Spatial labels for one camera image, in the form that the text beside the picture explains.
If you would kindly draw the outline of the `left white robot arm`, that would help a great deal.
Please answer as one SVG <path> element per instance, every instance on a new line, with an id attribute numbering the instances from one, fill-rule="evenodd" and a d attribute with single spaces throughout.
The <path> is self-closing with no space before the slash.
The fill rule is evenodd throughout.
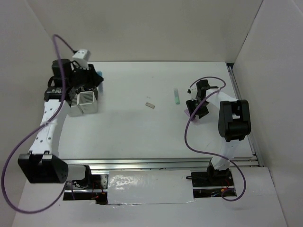
<path id="1" fill-rule="evenodd" d="M 64 183 L 69 167 L 59 158 L 59 141 L 67 116 L 78 117 L 98 111 L 98 87 L 103 77 L 93 64 L 87 68 L 79 60 L 52 62 L 53 76 L 44 93 L 44 113 L 35 141 L 18 165 L 30 183 Z"/>

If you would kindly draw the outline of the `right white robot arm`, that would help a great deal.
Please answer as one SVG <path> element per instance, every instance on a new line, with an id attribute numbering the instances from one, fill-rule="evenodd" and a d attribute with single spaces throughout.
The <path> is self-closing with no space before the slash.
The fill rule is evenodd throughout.
<path id="1" fill-rule="evenodd" d="M 218 185 L 228 178 L 230 173 L 230 161 L 240 141 L 244 140 L 251 132 L 250 109 L 247 100 L 239 100 L 222 91 L 222 87 L 210 86 L 209 77 L 201 78 L 189 87 L 188 93 L 191 99 L 186 101 L 189 113 L 189 121 L 196 117 L 201 119 L 209 114 L 207 105 L 213 104 L 218 108 L 218 132 L 222 137 L 222 148 L 213 157 L 207 167 L 207 181 L 211 185 Z"/>

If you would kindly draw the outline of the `blue highlighter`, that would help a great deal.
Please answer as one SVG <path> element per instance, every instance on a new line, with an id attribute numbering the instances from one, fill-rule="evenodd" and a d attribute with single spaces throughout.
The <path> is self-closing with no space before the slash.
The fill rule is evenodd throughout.
<path id="1" fill-rule="evenodd" d="M 98 91 L 100 92 L 100 93 L 103 93 L 103 81 L 104 81 L 104 78 L 103 78 L 103 74 L 102 74 L 102 71 L 97 71 L 97 74 L 100 76 L 100 78 L 101 78 L 101 82 L 100 82 L 100 84 L 99 84 L 99 86 L 98 86 Z"/>

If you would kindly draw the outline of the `purple highlighter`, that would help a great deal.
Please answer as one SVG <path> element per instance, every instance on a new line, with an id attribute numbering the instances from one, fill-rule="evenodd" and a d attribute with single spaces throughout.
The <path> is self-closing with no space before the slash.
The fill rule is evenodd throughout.
<path id="1" fill-rule="evenodd" d="M 191 114 L 189 113 L 189 111 L 187 109 L 184 110 L 184 113 L 190 118 Z M 195 125 L 199 125 L 200 121 L 198 118 L 196 118 L 195 116 L 191 119 L 191 122 Z"/>

